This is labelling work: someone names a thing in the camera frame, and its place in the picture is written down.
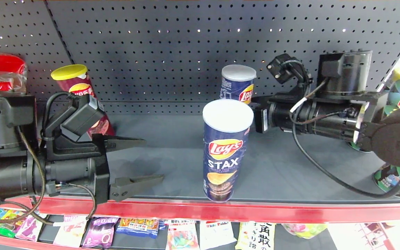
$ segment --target red shelf edge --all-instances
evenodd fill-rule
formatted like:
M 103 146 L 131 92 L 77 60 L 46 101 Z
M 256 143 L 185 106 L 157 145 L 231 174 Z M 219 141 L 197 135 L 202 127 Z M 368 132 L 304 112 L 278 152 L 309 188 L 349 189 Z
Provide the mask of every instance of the red shelf edge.
M 40 212 L 51 215 L 87 215 L 92 201 L 75 198 L 44 198 Z M 235 222 L 366 223 L 400 220 L 400 204 L 326 205 L 248 203 L 184 200 L 128 199 L 100 204 L 97 216 L 188 218 Z
M 87 249 L 88 248 L 75 248 L 75 247 L 63 247 L 60 245 L 53 245 L 49 243 L 42 243 L 42 242 L 33 242 L 33 241 L 25 241 L 15 238 L 9 238 L 0 236 L 0 245 L 6 245 L 8 247 L 18 247 L 22 249 L 29 249 L 29 250 L 38 250 L 38 249 L 47 249 L 47 250 L 69 250 L 69 249 Z

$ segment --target white snack package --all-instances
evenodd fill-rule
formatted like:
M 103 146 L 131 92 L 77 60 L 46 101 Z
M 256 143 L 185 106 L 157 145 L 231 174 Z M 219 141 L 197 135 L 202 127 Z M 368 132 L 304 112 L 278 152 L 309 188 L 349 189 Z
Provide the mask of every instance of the white snack package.
M 65 247 L 80 247 L 81 239 L 83 239 L 86 230 L 85 215 L 64 215 L 64 222 L 76 222 L 74 225 L 61 226 L 55 239 L 54 245 L 62 245 Z
M 236 250 L 273 250 L 276 223 L 240 223 Z
M 236 241 L 230 222 L 200 222 L 200 250 L 220 247 Z

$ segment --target red chip can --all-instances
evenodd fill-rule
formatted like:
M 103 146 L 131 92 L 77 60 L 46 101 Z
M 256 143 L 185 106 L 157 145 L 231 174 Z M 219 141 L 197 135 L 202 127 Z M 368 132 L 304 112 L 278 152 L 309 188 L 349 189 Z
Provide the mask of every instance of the red chip can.
M 67 65 L 54 70 L 50 76 L 57 81 L 60 88 L 64 91 L 72 92 L 75 95 L 90 94 L 96 98 L 92 88 L 90 77 L 87 74 L 87 67 L 82 64 Z M 87 131 L 92 139 L 92 134 L 100 133 L 103 135 L 115 135 L 112 124 L 107 115 L 104 115 L 92 128 Z

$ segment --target lay's stax can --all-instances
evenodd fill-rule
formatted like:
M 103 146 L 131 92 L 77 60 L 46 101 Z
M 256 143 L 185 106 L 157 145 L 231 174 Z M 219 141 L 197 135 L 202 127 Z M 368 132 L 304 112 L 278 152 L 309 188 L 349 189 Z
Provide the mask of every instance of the lay's stax can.
M 255 69 L 244 65 L 228 65 L 222 69 L 220 99 L 232 99 L 249 104 L 254 90 Z
M 237 100 L 215 100 L 203 108 L 203 191 L 211 201 L 231 198 L 253 118 L 252 109 Z
M 75 95 L 90 94 L 96 98 L 92 88 L 90 77 L 87 74 L 87 67 L 82 64 L 67 65 L 52 71 L 50 76 L 57 81 L 60 88 Z M 115 135 L 112 124 L 107 115 L 104 115 L 92 128 L 87 131 L 90 138 L 92 134 L 101 133 L 103 135 Z

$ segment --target blue chip can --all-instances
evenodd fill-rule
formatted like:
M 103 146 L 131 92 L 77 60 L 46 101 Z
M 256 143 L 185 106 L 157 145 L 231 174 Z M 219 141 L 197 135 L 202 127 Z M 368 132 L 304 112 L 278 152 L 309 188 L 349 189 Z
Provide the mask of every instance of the blue chip can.
M 256 70 L 248 66 L 225 66 L 222 69 L 220 99 L 232 99 L 250 104 L 256 76 Z
M 237 100 L 220 99 L 203 108 L 203 191 L 211 201 L 227 201 L 234 193 L 253 118 L 252 109 Z

